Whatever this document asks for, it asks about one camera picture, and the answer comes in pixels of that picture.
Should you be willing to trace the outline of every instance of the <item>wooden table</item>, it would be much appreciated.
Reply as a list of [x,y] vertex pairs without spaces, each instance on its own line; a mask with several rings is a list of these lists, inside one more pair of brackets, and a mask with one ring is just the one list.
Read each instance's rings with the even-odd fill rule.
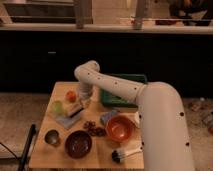
[[[129,156],[122,164],[117,164],[112,161],[111,153],[114,149],[125,147],[131,149],[137,147],[141,143],[140,131],[135,129],[132,138],[125,143],[117,143],[110,140],[107,136],[92,137],[91,151],[81,159],[73,159],[65,152],[64,144],[66,138],[75,130],[83,129],[83,124],[86,121],[95,121],[97,126],[101,126],[99,121],[100,115],[104,112],[112,110],[104,107],[99,102],[99,89],[94,87],[94,93],[91,97],[90,105],[85,109],[82,118],[75,123],[69,130],[58,124],[50,112],[50,104],[55,100],[61,100],[63,103],[68,103],[65,100],[65,94],[68,90],[76,90],[77,82],[57,82],[52,92],[42,125],[30,158],[30,168],[72,168],[72,169],[143,169],[143,154],[138,153]],[[137,109],[134,108],[119,108],[121,112],[133,119],[133,114]],[[44,141],[45,133],[50,129],[59,131],[61,144],[58,147],[48,145]]]

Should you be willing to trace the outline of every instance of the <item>green basket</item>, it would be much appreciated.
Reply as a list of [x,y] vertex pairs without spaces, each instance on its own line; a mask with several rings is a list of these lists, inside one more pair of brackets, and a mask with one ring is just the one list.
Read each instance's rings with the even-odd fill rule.
[[[109,74],[111,76],[131,80],[131,81],[137,81],[141,83],[147,83],[147,78],[143,74]],[[108,107],[137,107],[136,105],[127,102],[126,100],[115,96],[105,90],[101,90],[101,103],[104,106]]]

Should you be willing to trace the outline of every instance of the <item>cable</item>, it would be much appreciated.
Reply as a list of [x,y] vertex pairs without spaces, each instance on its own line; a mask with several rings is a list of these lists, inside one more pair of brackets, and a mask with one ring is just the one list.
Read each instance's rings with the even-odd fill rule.
[[20,159],[18,158],[18,156],[14,153],[14,152],[12,152],[12,150],[10,150],[6,145],[4,145],[2,142],[0,142],[0,144],[5,148],[5,149],[7,149],[19,162],[20,162]]

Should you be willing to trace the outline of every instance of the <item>scrub brush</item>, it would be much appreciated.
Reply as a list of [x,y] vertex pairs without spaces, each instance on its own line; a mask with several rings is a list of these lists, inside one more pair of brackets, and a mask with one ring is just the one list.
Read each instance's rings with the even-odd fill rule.
[[112,160],[116,163],[123,163],[125,157],[128,157],[135,153],[142,152],[142,147],[138,147],[131,150],[125,150],[124,148],[118,148],[112,152]]

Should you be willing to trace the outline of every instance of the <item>dish brush handle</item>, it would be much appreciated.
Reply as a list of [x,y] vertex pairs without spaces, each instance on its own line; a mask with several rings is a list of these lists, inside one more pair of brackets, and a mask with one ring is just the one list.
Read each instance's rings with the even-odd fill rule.
[[142,152],[142,147],[125,151],[125,156],[127,157],[127,156],[130,156],[132,154],[140,153],[140,152]]

